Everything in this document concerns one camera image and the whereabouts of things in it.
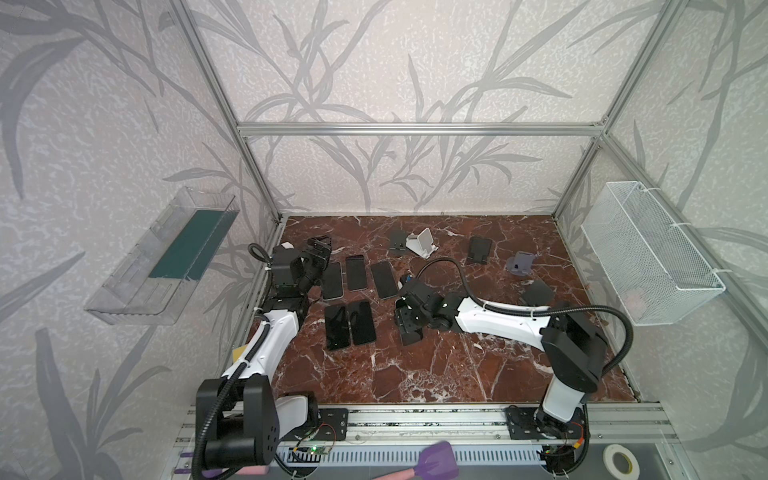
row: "purple spatula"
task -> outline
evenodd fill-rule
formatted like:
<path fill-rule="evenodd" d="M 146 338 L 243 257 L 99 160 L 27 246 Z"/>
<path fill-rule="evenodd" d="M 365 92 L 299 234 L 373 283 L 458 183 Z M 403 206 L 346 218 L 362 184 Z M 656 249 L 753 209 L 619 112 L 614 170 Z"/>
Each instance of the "purple spatula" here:
<path fill-rule="evenodd" d="M 419 464 L 414 468 L 390 473 L 375 480 L 408 480 L 419 476 L 424 480 L 453 480 L 458 478 L 458 466 L 453 449 L 448 442 L 435 443 L 419 455 Z"/>

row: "yellow sponge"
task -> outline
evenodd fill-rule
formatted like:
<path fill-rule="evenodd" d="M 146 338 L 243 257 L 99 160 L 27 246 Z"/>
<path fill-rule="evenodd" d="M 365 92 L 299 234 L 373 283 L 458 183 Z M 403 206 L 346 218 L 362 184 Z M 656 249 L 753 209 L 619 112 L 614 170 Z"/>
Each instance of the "yellow sponge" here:
<path fill-rule="evenodd" d="M 245 351 L 245 347 L 248 345 L 238 346 L 236 349 L 232 350 L 232 363 L 235 363 L 237 359 L 240 358 L 241 355 L 243 355 L 243 352 Z"/>

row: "smartphone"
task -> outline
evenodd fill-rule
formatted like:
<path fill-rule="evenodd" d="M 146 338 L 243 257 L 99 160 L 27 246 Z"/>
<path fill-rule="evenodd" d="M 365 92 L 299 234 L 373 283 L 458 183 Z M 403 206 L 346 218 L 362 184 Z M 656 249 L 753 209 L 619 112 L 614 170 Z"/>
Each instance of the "smartphone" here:
<path fill-rule="evenodd" d="M 346 320 L 346 306 L 326 307 L 326 348 L 329 352 L 344 349 L 349 343 L 349 324 Z"/>
<path fill-rule="evenodd" d="M 334 300 L 344 295 L 341 281 L 341 263 L 329 263 L 323 272 L 323 300 Z"/>
<path fill-rule="evenodd" d="M 371 265 L 371 276 L 381 300 L 397 295 L 397 283 L 392 275 L 392 265 L 388 261 L 384 260 Z"/>
<path fill-rule="evenodd" d="M 352 328 L 352 341 L 355 345 L 376 341 L 376 328 L 373 325 L 373 313 L 368 300 L 349 304 L 349 325 Z"/>
<path fill-rule="evenodd" d="M 368 288 L 366 276 L 366 258 L 363 255 L 353 255 L 346 258 L 346 289 L 350 292 Z"/>

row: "leaf patterned wallpaper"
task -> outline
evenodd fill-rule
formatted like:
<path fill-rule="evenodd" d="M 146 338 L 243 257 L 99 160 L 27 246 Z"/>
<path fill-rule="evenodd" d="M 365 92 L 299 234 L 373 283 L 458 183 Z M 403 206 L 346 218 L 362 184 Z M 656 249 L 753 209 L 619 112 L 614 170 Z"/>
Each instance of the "leaf patterned wallpaper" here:
<path fill-rule="evenodd" d="M 663 1 L 189 4 L 241 122 L 595 122 Z M 287 212 L 549 214 L 586 140 L 250 143 Z"/>
<path fill-rule="evenodd" d="M 0 478 L 158 478 L 274 229 L 166 2 L 0 1 Z M 88 297 L 182 186 L 241 212 L 173 326 Z"/>
<path fill-rule="evenodd" d="M 271 137 L 251 141 L 281 210 L 549 214 L 586 137 Z M 444 161 L 441 151 L 458 152 Z M 405 152 L 398 159 L 397 152 Z M 290 158 L 290 162 L 281 159 Z M 317 158 L 324 158 L 322 163 Z M 539 192 L 541 185 L 546 187 Z"/>
<path fill-rule="evenodd" d="M 689 2 L 611 131 L 764 306 L 766 10 L 765 0 Z M 559 224 L 592 300 L 617 305 L 580 230 L 613 180 L 626 178 L 602 154 Z M 674 325 L 635 329 L 627 366 L 644 399 L 664 403 L 700 478 L 765 478 L 768 355 L 722 299 Z"/>

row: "cable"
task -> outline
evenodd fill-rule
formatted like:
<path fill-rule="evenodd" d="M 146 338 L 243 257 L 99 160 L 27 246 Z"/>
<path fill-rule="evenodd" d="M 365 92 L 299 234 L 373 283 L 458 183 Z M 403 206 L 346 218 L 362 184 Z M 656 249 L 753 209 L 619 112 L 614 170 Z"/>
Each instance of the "cable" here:
<path fill-rule="evenodd" d="M 587 404 L 586 403 L 582 406 L 582 409 L 584 410 L 584 426 L 581 428 L 581 431 L 582 431 L 581 436 L 584 438 L 583 450 L 581 450 L 581 454 L 578 456 L 578 458 L 576 458 L 574 464 L 571 465 L 571 467 L 569 467 L 567 470 L 563 470 L 562 474 L 559 474 L 557 472 L 552 472 L 550 470 L 547 470 L 546 467 L 544 467 L 543 465 L 541 466 L 544 470 L 546 470 L 547 472 L 551 473 L 552 475 L 555 475 L 555 476 L 558 476 L 558 477 L 567 476 L 568 474 L 572 473 L 576 468 L 578 468 L 579 465 L 581 465 L 581 463 L 587 457 L 587 452 L 589 451 L 589 437 L 590 437 L 590 434 L 589 434 L 589 414 L 587 413 Z M 565 456 L 565 455 L 570 455 L 573 452 L 575 452 L 576 450 L 577 450 L 576 448 L 571 446 L 569 448 L 569 450 L 566 450 L 564 452 L 553 452 L 553 453 L 539 452 L 539 455 L 541 455 L 542 458 L 543 457 L 562 457 L 562 456 Z"/>
<path fill-rule="evenodd" d="M 587 413 L 587 404 L 584 404 L 584 446 L 582 447 L 584 450 L 581 451 L 581 455 L 576 459 L 576 462 L 573 464 L 572 467 L 570 467 L 568 470 L 565 471 L 565 474 L 568 475 L 569 473 L 573 472 L 576 468 L 581 465 L 581 463 L 584 461 L 585 458 L 587 458 L 587 452 L 589 451 L 589 414 Z"/>
<path fill-rule="evenodd" d="M 565 308 L 549 309 L 549 310 L 542 310 L 539 312 L 535 312 L 530 310 L 506 309 L 500 306 L 490 305 L 487 302 L 480 300 L 474 294 L 474 292 L 472 292 L 472 289 L 469 288 L 469 282 L 467 281 L 467 277 L 464 274 L 464 269 L 456 260 L 453 260 L 452 258 L 440 257 L 440 258 L 435 258 L 434 260 L 430 260 L 422 267 L 421 270 L 419 270 L 419 273 L 416 274 L 416 278 L 419 278 L 424 273 L 424 271 L 427 270 L 428 267 L 434 265 L 437 262 L 453 263 L 456 266 L 456 269 L 458 270 L 458 275 L 462 279 L 462 285 L 464 286 L 464 290 L 466 290 L 469 298 L 471 298 L 472 301 L 474 301 L 478 305 L 481 305 L 484 309 L 491 312 L 501 313 L 503 315 L 515 315 L 515 316 L 554 316 L 561 313 L 605 312 L 605 313 L 610 313 L 611 315 L 617 317 L 621 321 L 621 323 L 624 325 L 624 330 L 626 332 L 626 335 L 624 336 L 624 345 L 622 345 L 618 353 L 614 355 L 614 358 L 610 359 L 603 366 L 603 371 L 601 376 L 605 376 L 606 373 L 610 372 L 616 365 L 618 365 L 619 362 L 621 362 L 621 360 L 623 360 L 624 357 L 627 356 L 627 353 L 629 353 L 629 349 L 632 347 L 632 342 L 634 340 L 634 330 L 632 328 L 632 322 L 630 322 L 629 318 L 627 318 L 627 316 L 624 315 L 624 312 L 621 312 L 620 310 L 617 310 L 612 306 L 608 306 L 608 305 L 568 306 Z"/>
<path fill-rule="evenodd" d="M 245 355 L 245 361 L 240 362 L 234 373 L 230 375 L 230 378 L 227 379 L 226 383 L 224 383 L 224 387 L 222 387 L 221 391 L 219 392 L 219 396 L 216 398 L 216 403 L 214 403 L 214 406 L 210 408 L 208 415 L 205 417 L 205 421 L 203 421 L 203 426 L 200 427 L 200 433 L 197 435 L 197 439 L 195 440 L 194 453 L 192 454 L 192 478 L 194 480 L 224 480 L 225 478 L 231 477 L 237 473 L 238 470 L 240 470 L 239 468 L 230 468 L 225 472 L 216 475 L 215 477 L 206 478 L 203 476 L 205 446 L 208 443 L 208 431 L 210 430 L 210 426 L 214 423 L 216 416 L 221 413 L 221 409 L 224 406 L 224 403 L 229 399 L 230 392 L 235 386 L 235 382 L 240 378 L 240 374 L 243 373 L 246 366 L 248 365 L 248 362 L 250 362 L 250 360 L 256 356 L 256 352 L 262 346 L 264 340 L 266 340 L 266 335 L 270 331 L 270 324 L 265 316 L 262 316 L 262 322 L 264 322 L 264 330 L 262 330 L 261 336 L 259 336 L 259 339 L 256 341 L 256 343 L 253 344 L 253 348 L 249 350 Z"/>
<path fill-rule="evenodd" d="M 254 252 L 254 250 L 259 250 L 259 253 L 261 253 L 261 255 L 259 255 L 258 253 Z M 264 247 L 262 247 L 258 243 L 249 243 L 248 244 L 248 253 L 250 253 L 250 255 L 253 258 L 255 258 L 256 260 L 259 260 L 260 262 L 266 263 L 267 266 L 272 266 L 272 259 L 270 259 L 270 255 L 266 252 Z"/>
<path fill-rule="evenodd" d="M 299 456 L 296 454 L 296 449 L 299 448 L 299 445 L 301 445 L 301 442 L 304 442 L 305 440 L 309 439 L 310 437 L 312 437 L 314 435 L 317 435 L 317 433 L 320 431 L 320 429 L 322 427 L 324 427 L 324 426 L 328 427 L 333 432 L 333 443 L 331 444 L 330 450 L 328 452 L 326 452 L 325 455 L 327 455 L 328 453 L 330 453 L 331 450 L 333 450 L 333 447 L 336 446 L 336 429 L 333 428 L 333 425 L 330 425 L 328 423 L 323 422 L 323 423 L 321 423 L 317 427 L 317 430 L 315 430 L 314 432 L 310 433 L 309 435 L 307 435 L 303 439 L 299 440 L 296 443 L 296 446 L 293 447 L 293 450 L 290 451 L 291 458 L 293 458 L 293 460 L 295 462 L 304 462 L 304 460 L 299 458 Z M 294 469 L 291 472 L 290 471 L 290 467 L 283 462 L 283 460 L 280 458 L 280 455 L 275 455 L 275 461 L 277 462 L 277 465 L 280 467 L 280 469 L 283 470 L 283 472 L 285 472 L 286 474 L 290 475 L 291 478 L 307 478 L 307 477 L 312 475 L 317 470 L 317 467 L 315 467 L 315 468 L 312 469 L 312 471 L 310 473 L 308 473 L 306 475 L 297 475 L 296 473 L 298 471 L 296 469 Z"/>

